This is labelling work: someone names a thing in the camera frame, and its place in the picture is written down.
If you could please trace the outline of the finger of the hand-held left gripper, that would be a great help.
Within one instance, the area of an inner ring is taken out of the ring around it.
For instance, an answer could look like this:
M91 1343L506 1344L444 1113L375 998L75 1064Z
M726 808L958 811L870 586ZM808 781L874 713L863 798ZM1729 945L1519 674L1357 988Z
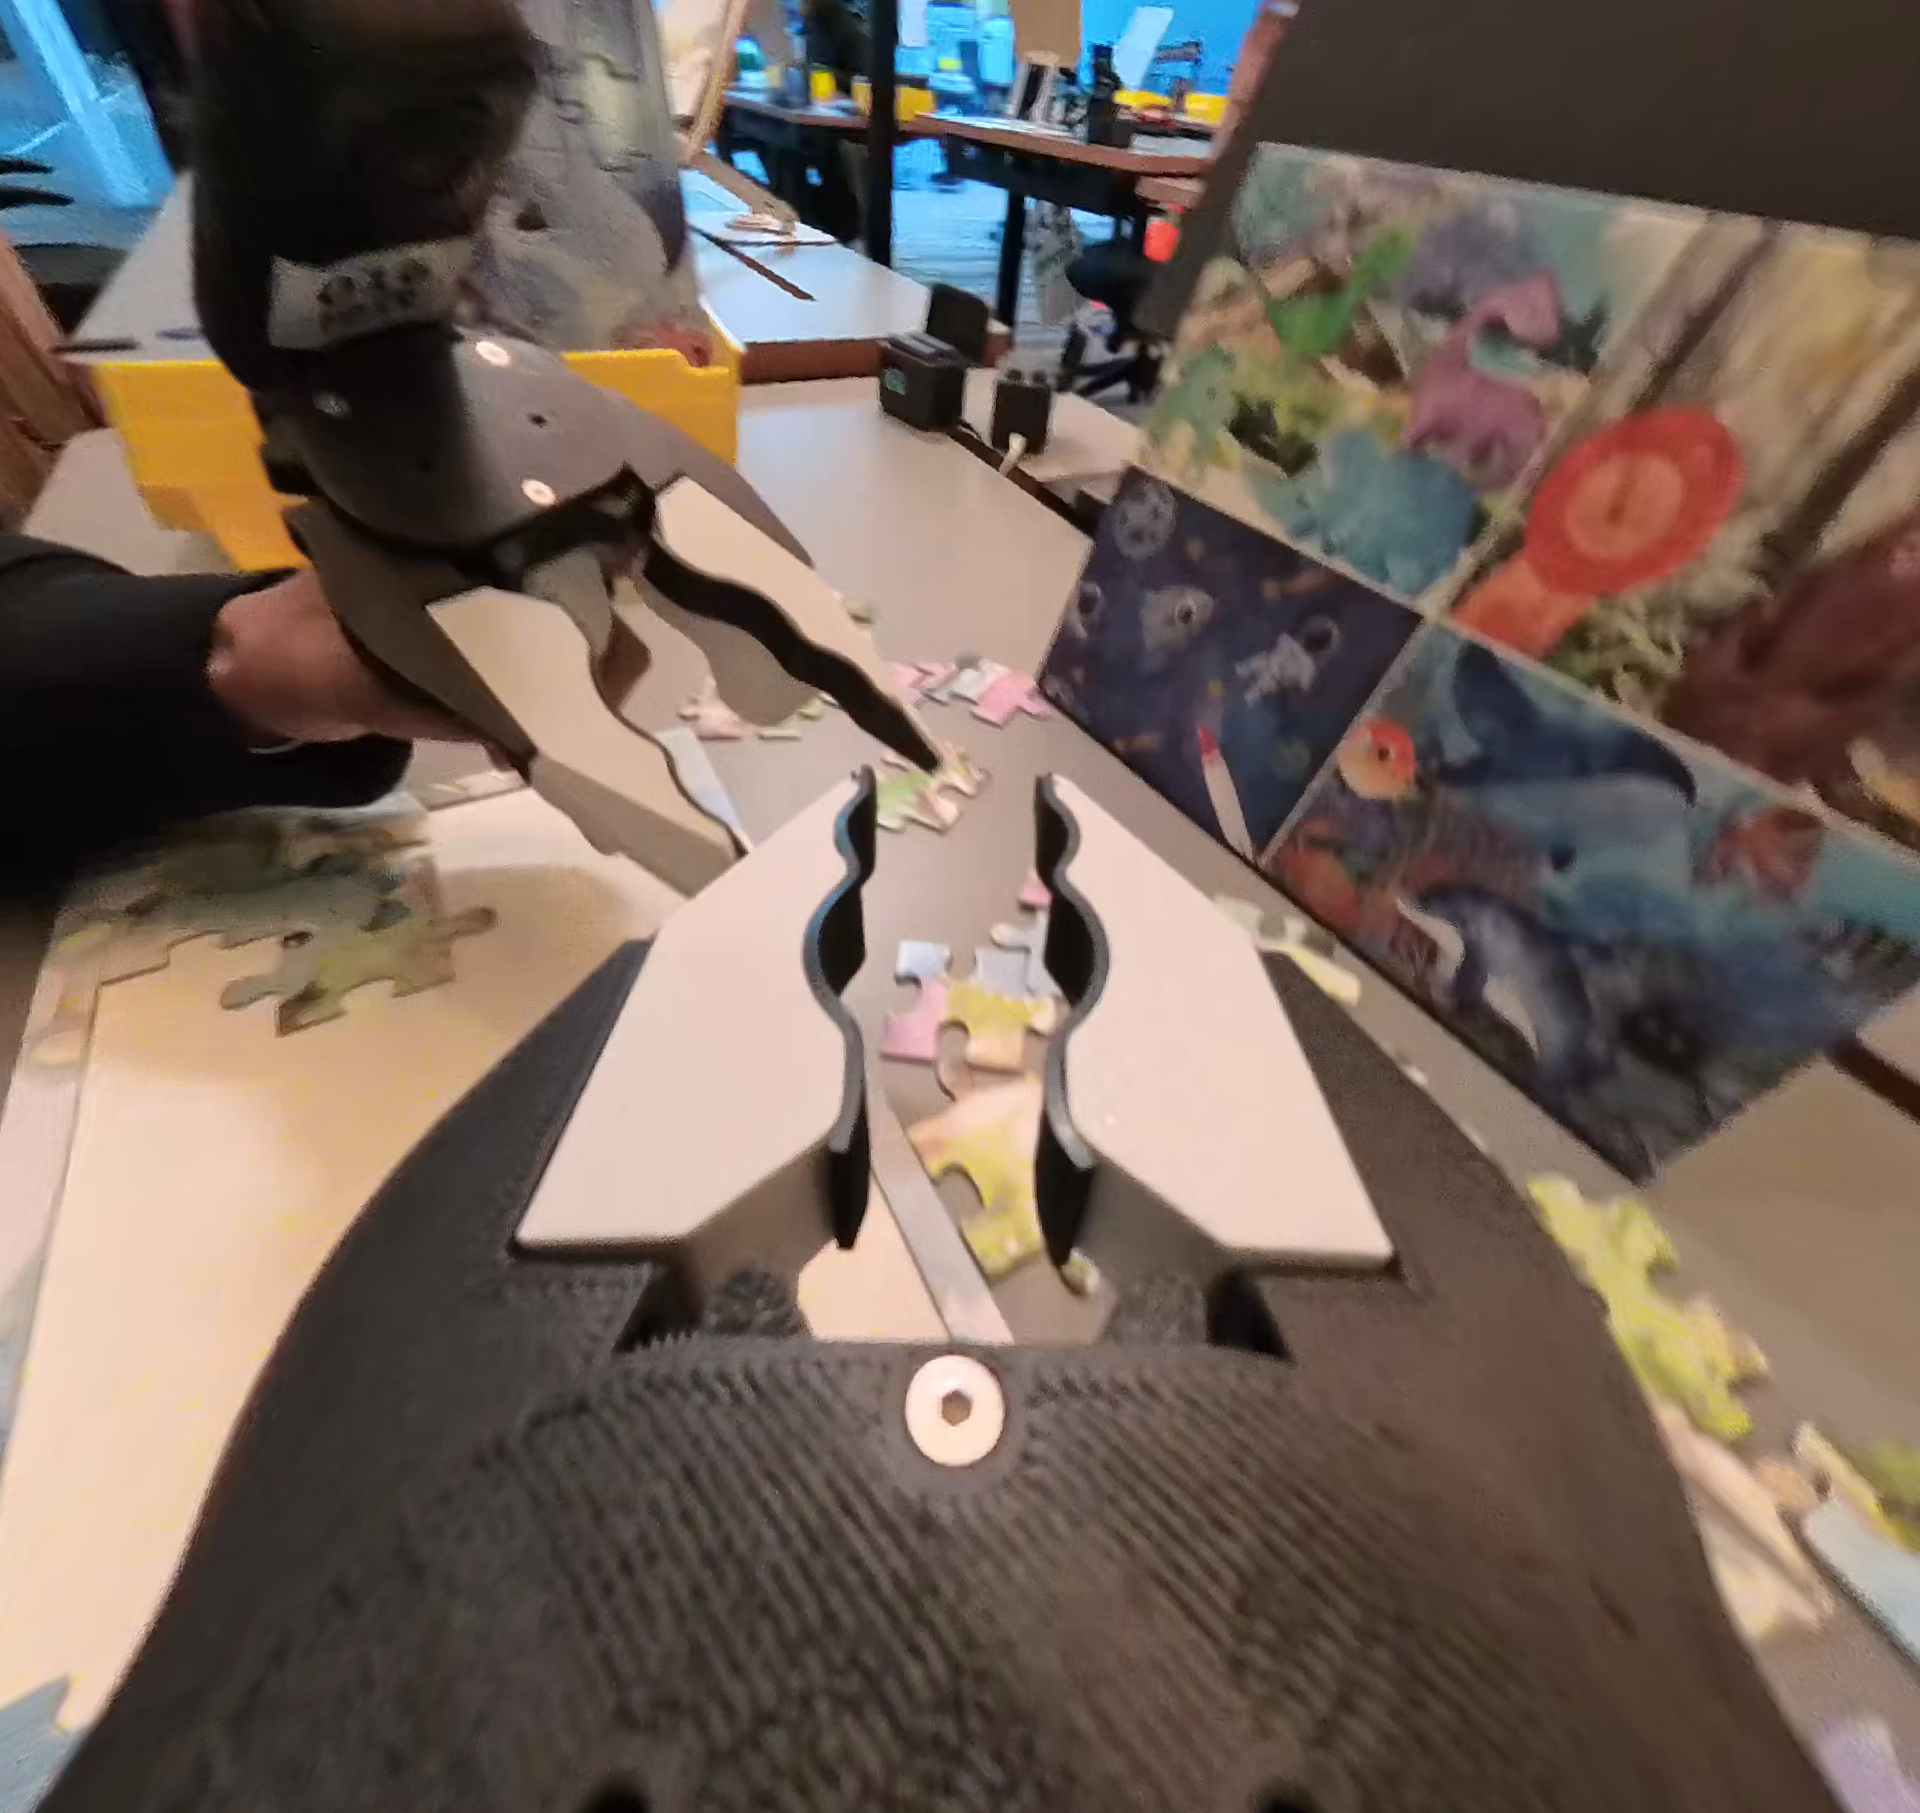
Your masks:
M641 594L701 649L741 720L779 727L821 699L907 764L940 766L940 744L829 583L687 475L657 492Z
M739 839L682 788L669 754L601 694L577 619L547 600L492 586L428 617L507 727L492 736L589 843L699 894L741 859Z

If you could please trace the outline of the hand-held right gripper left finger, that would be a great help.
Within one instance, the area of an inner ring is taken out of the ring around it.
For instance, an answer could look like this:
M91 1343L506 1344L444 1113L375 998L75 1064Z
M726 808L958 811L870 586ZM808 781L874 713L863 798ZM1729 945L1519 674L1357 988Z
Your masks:
M760 842L648 945L516 1226L535 1254L816 1254L868 1219L874 768Z

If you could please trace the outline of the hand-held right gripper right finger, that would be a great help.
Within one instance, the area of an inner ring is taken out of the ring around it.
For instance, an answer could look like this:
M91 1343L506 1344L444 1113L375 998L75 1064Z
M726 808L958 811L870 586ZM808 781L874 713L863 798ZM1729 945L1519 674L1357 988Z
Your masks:
M1395 1250L1251 936L1067 777L1050 889L1035 1206L1104 1276L1383 1272Z

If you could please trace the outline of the yellow green eyed jigsaw piece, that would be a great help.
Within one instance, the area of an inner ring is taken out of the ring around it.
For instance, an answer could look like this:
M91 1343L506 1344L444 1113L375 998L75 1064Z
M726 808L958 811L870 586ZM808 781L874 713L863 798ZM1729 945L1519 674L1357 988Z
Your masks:
M450 986L461 941L498 923L494 907L451 908L435 878L412 874L381 894L365 918L283 936L276 960L223 986L219 1005L230 1012L271 1005L276 1033L310 1032L348 1015L349 1001L368 988L408 998Z

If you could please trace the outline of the puzzle tray with painted border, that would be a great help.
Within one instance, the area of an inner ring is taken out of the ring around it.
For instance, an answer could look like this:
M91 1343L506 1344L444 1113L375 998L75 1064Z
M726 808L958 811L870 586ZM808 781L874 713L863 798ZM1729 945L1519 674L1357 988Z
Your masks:
M494 907L456 979L276 1033L223 1011L274 934L154 951L75 908L5 1105L3 1703L86 1729L171 1584L287 1320L445 1111L677 895L527 791L427 811L412 874ZM137 960L157 964L137 969Z

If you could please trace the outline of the person's left forearm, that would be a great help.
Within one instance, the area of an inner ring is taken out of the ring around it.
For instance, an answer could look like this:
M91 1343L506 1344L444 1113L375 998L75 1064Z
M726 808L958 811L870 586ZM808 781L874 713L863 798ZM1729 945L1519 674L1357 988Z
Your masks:
M406 742L260 748L214 699L216 613L285 575L140 576L5 535L5 895L214 815L358 805L398 788Z

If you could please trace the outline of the person's left hand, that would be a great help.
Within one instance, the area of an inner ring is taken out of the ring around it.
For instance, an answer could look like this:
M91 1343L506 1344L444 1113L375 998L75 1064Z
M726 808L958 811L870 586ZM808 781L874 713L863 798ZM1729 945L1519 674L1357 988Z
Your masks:
M375 673L314 571L285 575L230 598L212 626L204 679L228 718L260 748L445 744L509 766L494 744Z

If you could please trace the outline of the yellow plastic bin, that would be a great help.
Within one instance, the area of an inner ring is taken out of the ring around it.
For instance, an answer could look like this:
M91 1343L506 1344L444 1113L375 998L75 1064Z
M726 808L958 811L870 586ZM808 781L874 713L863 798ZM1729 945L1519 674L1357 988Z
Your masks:
M705 363L670 348L568 352L567 363L708 450L735 458L741 352L728 334ZM128 352L92 357L86 371L159 523L204 535L240 569L301 564L260 462L254 403L232 373L210 357Z

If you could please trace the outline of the black device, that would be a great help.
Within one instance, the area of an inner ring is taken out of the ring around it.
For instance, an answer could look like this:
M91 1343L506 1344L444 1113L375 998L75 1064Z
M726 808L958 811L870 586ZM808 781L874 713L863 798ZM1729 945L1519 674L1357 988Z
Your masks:
M1050 444L1053 387L1041 375L992 368L987 425L968 413L968 382L989 369L994 320L987 301L939 281L920 330L882 340L878 399L892 419L991 449L1003 465Z

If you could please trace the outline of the ocean jigsaw puzzle board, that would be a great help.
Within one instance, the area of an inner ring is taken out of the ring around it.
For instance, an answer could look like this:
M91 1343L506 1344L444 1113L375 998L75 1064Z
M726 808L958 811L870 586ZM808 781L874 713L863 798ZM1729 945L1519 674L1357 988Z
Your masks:
M479 310L551 352L714 357L653 0L516 0L537 90L476 245Z

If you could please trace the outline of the illustrated puzzle box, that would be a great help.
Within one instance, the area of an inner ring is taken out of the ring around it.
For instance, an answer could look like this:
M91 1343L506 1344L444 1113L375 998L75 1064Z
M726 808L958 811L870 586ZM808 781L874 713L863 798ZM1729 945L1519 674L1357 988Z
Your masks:
M1620 1176L1917 991L1919 250L1261 141L1045 698Z

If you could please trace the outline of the black pole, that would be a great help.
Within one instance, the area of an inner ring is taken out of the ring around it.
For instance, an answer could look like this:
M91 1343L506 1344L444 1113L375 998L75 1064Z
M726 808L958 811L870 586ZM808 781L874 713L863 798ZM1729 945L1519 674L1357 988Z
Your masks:
M870 0L870 105L868 105L868 257L892 264L895 149L898 135L896 51L898 0Z

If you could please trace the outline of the large black monitor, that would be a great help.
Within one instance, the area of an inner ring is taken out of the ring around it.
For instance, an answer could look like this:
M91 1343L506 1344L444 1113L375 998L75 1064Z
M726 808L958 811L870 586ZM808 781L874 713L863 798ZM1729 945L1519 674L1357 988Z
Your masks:
M1147 298L1263 143L1919 238L1919 0L1301 0Z

